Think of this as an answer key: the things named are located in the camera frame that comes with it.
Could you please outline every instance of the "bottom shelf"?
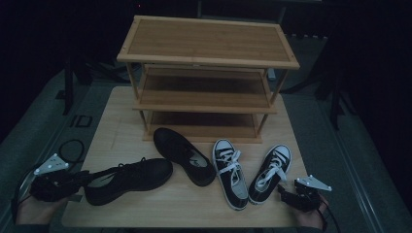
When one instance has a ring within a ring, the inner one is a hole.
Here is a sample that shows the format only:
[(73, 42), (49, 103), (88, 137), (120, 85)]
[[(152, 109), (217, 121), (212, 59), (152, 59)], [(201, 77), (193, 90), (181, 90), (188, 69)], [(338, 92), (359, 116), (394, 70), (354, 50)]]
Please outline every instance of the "bottom shelf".
[(159, 127), (166, 127), (191, 142), (214, 143), (225, 138), (233, 143), (262, 143), (256, 115), (149, 112), (147, 123), (148, 131), (143, 137), (145, 141), (151, 141)]

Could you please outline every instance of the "dark background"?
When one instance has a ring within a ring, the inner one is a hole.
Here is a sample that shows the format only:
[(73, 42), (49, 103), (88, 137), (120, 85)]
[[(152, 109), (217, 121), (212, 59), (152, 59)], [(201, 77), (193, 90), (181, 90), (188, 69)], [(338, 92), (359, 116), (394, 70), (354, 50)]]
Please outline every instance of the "dark background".
[[(409, 1), (204, 0), (202, 14), (276, 20), (287, 7), (286, 34), (328, 37), (309, 78), (327, 71), (320, 92), (342, 75), (406, 206), (412, 210), (412, 11)], [(113, 64), (134, 15), (197, 17), (197, 1), (63, 0), (0, 2), (0, 141), (64, 68), (68, 57), (82, 84), (92, 81), (82, 57)]]

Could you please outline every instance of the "shoe rack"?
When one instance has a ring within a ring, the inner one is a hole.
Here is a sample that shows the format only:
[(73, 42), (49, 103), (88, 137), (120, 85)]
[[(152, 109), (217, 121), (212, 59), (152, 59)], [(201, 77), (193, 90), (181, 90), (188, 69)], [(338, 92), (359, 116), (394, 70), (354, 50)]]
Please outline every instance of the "shoe rack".
[[(126, 63), (144, 140), (167, 127), (193, 142), (261, 143), (288, 71), (299, 68), (278, 24), (175, 17), (136, 16), (118, 61)], [(282, 70), (272, 91), (269, 68)]]

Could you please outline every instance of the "sneaker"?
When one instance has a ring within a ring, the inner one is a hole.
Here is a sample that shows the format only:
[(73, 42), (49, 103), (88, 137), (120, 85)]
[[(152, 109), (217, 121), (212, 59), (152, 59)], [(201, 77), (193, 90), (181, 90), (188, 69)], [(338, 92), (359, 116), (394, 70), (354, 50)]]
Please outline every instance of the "sneaker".
[(228, 140), (218, 140), (213, 147), (213, 164), (221, 181), (224, 196), (235, 211), (245, 209), (248, 204), (248, 188), (242, 168), (237, 161), (240, 151)]
[(252, 204), (263, 204), (279, 181), (286, 181), (291, 161), (291, 151), (284, 145), (278, 145), (269, 151), (249, 186), (249, 201)]
[(181, 165), (194, 184), (206, 186), (215, 179), (210, 160), (178, 132), (158, 128), (154, 132), (154, 145), (163, 157)]
[(173, 173), (173, 165), (164, 158), (142, 158), (140, 162), (119, 164), (118, 167), (98, 172), (85, 185), (85, 196), (93, 206), (108, 204), (128, 191), (149, 191), (166, 183)]

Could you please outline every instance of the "white shoelace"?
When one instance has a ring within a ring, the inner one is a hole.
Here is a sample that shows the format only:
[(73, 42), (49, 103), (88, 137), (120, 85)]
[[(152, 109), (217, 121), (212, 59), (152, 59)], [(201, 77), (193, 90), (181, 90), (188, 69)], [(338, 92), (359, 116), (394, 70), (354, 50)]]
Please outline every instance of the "white shoelace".
[(219, 156), (220, 158), (217, 158), (216, 160), (224, 162), (226, 164), (226, 167), (219, 170), (218, 175), (234, 169), (231, 176), (231, 185), (235, 185), (240, 181), (239, 176), (237, 175), (237, 170), (240, 170), (240, 164), (237, 161), (240, 157), (240, 151), (227, 150), (221, 152)]
[(281, 180), (283, 182), (285, 182), (286, 179), (286, 174), (282, 169), (282, 164), (286, 162), (286, 158), (284, 158), (283, 156), (277, 155), (277, 154), (272, 154), (272, 159), (270, 160), (270, 165), (268, 168), (268, 172), (266, 173), (266, 175), (264, 176), (264, 179), (261, 179), (259, 181), (257, 181), (257, 187), (263, 187), (266, 185), (266, 183), (272, 179), (272, 177), (275, 174), (278, 174), (279, 177), (281, 178)]

